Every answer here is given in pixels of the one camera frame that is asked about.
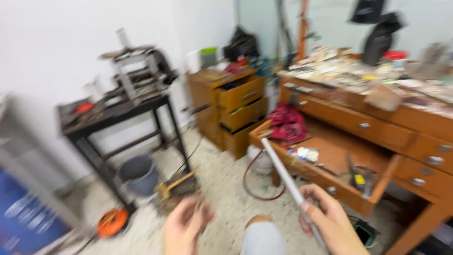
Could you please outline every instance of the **knee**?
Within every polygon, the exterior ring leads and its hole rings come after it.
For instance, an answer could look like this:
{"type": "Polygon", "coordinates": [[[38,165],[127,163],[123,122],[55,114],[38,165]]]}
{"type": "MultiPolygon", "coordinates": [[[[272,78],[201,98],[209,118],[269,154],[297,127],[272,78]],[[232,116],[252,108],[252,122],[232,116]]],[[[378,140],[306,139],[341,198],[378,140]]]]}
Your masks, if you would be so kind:
{"type": "Polygon", "coordinates": [[[267,215],[256,215],[255,217],[249,220],[249,222],[246,225],[246,229],[253,223],[257,222],[272,222],[272,219],[270,218],[270,216],[267,215]]]}

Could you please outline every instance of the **red hose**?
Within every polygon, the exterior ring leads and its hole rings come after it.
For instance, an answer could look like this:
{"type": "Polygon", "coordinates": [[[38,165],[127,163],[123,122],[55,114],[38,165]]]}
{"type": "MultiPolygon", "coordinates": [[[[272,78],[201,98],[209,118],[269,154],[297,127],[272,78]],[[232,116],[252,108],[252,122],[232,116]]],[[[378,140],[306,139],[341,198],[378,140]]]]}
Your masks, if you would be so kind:
{"type": "Polygon", "coordinates": [[[281,197],[284,193],[284,191],[286,190],[286,186],[283,185],[283,190],[282,192],[280,192],[280,194],[278,194],[277,196],[275,197],[270,197],[270,198],[266,198],[266,197],[261,197],[261,196],[258,196],[258,195],[255,195],[252,193],[252,191],[247,187],[247,181],[246,181],[246,177],[247,177],[247,172],[249,171],[250,167],[252,166],[252,164],[255,162],[255,160],[261,155],[261,153],[264,151],[261,150],[260,153],[258,153],[258,155],[250,162],[249,166],[247,167],[246,171],[244,172],[244,177],[242,178],[242,185],[244,187],[244,189],[246,190],[247,194],[249,194],[251,197],[255,198],[255,199],[258,199],[258,200],[261,200],[261,201],[272,201],[272,200],[275,200],[279,197],[281,197]]]}

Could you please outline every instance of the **speckled floor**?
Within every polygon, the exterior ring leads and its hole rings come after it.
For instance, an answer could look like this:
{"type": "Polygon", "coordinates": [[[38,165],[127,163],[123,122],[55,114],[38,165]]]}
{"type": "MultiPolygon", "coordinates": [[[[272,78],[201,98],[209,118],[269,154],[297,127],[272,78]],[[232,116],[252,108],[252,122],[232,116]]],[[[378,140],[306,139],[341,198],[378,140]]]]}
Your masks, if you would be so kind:
{"type": "MultiPolygon", "coordinates": [[[[186,150],[191,153],[200,138],[192,129],[184,134],[186,150]]],[[[174,148],[159,150],[154,154],[159,169],[166,177],[182,164],[174,148]]],[[[212,200],[217,211],[216,220],[207,227],[200,238],[200,255],[237,255],[241,251],[243,230],[250,218],[257,214],[271,215],[280,229],[290,255],[325,254],[317,247],[315,240],[308,238],[300,229],[298,212],[288,193],[275,201],[262,202],[249,197],[242,188],[241,181],[248,159],[235,161],[228,152],[220,152],[207,139],[190,158],[192,168],[199,176],[202,190],[212,200]]],[[[277,194],[280,189],[271,185],[270,177],[250,173],[249,186],[263,196],[277,194]]],[[[118,203],[102,183],[96,181],[86,190],[75,192],[84,199],[77,206],[85,221],[94,226],[101,215],[118,203]]],[[[154,254],[161,249],[161,227],[165,217],[159,215],[146,199],[139,199],[140,208],[134,214],[130,229],[120,237],[99,240],[90,244],[81,254],[154,254]]],[[[360,216],[345,207],[348,214],[360,216]]],[[[376,245],[370,249],[374,255],[382,254],[400,233],[401,227],[395,223],[395,208],[386,201],[380,202],[373,214],[362,219],[370,222],[381,233],[376,245]]]]}

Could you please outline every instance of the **red cloth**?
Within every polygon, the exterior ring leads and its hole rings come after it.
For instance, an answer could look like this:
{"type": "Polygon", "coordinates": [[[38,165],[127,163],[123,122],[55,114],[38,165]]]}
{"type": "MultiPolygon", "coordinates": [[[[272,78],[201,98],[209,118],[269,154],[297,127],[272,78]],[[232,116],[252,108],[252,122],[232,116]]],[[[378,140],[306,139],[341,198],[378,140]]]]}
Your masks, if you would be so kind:
{"type": "Polygon", "coordinates": [[[283,101],[277,103],[277,108],[270,112],[268,119],[274,120],[272,122],[274,133],[270,138],[297,142],[307,136],[305,119],[302,114],[283,101]]]}

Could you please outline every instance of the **gray bucket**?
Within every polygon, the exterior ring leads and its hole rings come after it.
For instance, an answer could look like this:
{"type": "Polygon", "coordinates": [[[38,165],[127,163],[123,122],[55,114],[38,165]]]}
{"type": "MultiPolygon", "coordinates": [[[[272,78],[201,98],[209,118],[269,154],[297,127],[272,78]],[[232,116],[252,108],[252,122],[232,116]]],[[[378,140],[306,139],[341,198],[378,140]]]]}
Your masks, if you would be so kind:
{"type": "Polygon", "coordinates": [[[147,154],[126,160],[116,172],[121,182],[140,196],[150,196],[158,184],[155,160],[147,154]]]}

